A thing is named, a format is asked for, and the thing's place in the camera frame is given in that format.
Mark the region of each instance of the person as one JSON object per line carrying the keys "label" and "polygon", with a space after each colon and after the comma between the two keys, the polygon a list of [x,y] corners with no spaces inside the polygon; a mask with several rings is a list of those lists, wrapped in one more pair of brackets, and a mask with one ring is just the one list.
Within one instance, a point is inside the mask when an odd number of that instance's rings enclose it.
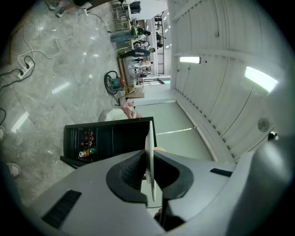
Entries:
{"label": "person", "polygon": [[146,67],[146,68],[148,68],[151,66],[151,64],[153,64],[152,61],[141,61],[141,62],[135,62],[133,64],[133,67],[136,67],[136,68]]}
{"label": "person", "polygon": [[111,42],[125,42],[128,43],[130,39],[141,40],[147,35],[151,35],[151,32],[146,31],[142,28],[132,28],[124,32],[117,33],[111,36]]}
{"label": "person", "polygon": [[156,50],[152,47],[149,50],[136,48],[134,50],[131,50],[129,52],[126,52],[125,54],[119,54],[119,59],[123,59],[126,57],[146,57],[149,56],[151,53],[154,53]]}
{"label": "person", "polygon": [[[101,4],[104,4],[106,2],[110,2],[111,0],[101,0],[99,1],[99,4],[97,4],[97,1],[95,1],[96,5],[99,6]],[[48,5],[48,8],[50,10],[55,10],[56,7],[58,7],[58,5],[60,4],[61,0],[45,0],[46,4]],[[85,3],[87,2],[92,2],[91,0],[71,0],[71,3],[62,7],[57,13],[56,13],[56,16],[59,17],[59,18],[62,18],[63,15],[66,14],[66,12],[76,6],[83,6]]]}

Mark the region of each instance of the fluorescent light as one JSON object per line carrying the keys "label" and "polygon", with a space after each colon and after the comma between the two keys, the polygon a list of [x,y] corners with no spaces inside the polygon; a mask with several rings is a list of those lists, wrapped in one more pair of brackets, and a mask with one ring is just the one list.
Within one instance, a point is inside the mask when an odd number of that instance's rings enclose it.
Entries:
{"label": "fluorescent light", "polygon": [[180,62],[201,63],[200,57],[180,57]]}
{"label": "fluorescent light", "polygon": [[268,92],[271,92],[277,85],[277,81],[269,75],[247,66],[245,71],[245,77],[257,83]]}
{"label": "fluorescent light", "polygon": [[11,129],[11,131],[13,133],[15,133],[22,125],[23,123],[26,121],[26,119],[28,118],[28,113],[25,112],[20,119],[18,119],[18,121],[14,124],[13,128]]}
{"label": "fluorescent light", "polygon": [[57,87],[56,89],[52,90],[51,92],[52,92],[53,94],[56,94],[56,93],[58,93],[60,90],[62,90],[62,89],[64,89],[64,88],[68,87],[69,85],[70,85],[69,82],[64,83],[63,85],[60,85],[59,87]]}

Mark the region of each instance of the black cable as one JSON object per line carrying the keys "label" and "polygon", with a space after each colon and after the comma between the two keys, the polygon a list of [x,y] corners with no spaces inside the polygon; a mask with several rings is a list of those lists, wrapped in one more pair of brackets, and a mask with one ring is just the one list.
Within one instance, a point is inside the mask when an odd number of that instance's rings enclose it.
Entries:
{"label": "black cable", "polygon": [[[24,62],[26,63],[26,57],[29,57],[29,58],[31,58],[30,56],[25,56],[24,57]],[[29,78],[31,75],[32,75],[32,73],[33,73],[33,71],[34,71],[34,69],[35,69],[35,62],[33,61],[33,63],[34,63],[34,67],[33,67],[33,70],[32,70],[32,72],[30,73],[30,75],[29,76],[27,76],[26,78],[23,78],[22,80],[15,80],[15,81],[13,81],[13,82],[11,82],[11,83],[9,83],[9,84],[6,84],[6,85],[4,85],[4,86],[2,86],[1,88],[0,88],[0,92],[1,92],[1,90],[3,89],[3,88],[6,88],[6,87],[8,87],[8,86],[10,86],[10,85],[12,85],[12,84],[14,84],[14,83],[17,83],[17,82],[22,82],[22,81],[24,81],[25,79],[27,79],[27,78]]]}
{"label": "black cable", "polygon": [[3,118],[3,120],[2,120],[1,123],[0,123],[0,125],[2,125],[3,121],[4,121],[5,118],[6,118],[6,111],[5,111],[4,109],[2,109],[1,107],[0,107],[0,110],[4,111],[4,118]]}
{"label": "black cable", "polygon": [[14,71],[19,71],[20,73],[23,73],[23,71],[22,71],[21,69],[14,69],[14,70],[12,70],[12,71],[10,71],[10,72],[7,72],[7,73],[3,73],[3,74],[1,74],[0,76],[8,75],[8,74],[10,74],[10,73],[12,73],[12,72],[14,72]]}
{"label": "black cable", "polygon": [[91,15],[94,15],[94,16],[97,16],[99,19],[101,19],[101,17],[99,15],[96,15],[96,14],[92,14],[91,12],[88,12],[89,14]]}

